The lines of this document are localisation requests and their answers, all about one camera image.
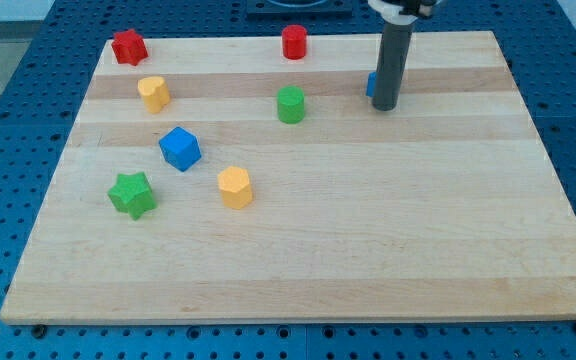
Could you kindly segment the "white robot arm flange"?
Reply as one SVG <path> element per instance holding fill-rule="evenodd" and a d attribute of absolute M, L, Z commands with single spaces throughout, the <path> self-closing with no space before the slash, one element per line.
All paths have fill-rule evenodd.
<path fill-rule="evenodd" d="M 418 19 L 431 18 L 443 0 L 368 0 L 367 3 L 385 22 L 410 25 Z"/>

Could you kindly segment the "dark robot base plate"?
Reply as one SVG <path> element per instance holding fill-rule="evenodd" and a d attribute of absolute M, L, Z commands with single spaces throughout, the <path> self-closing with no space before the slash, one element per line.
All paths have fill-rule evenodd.
<path fill-rule="evenodd" d="M 351 0 L 245 0 L 248 17 L 351 15 Z"/>

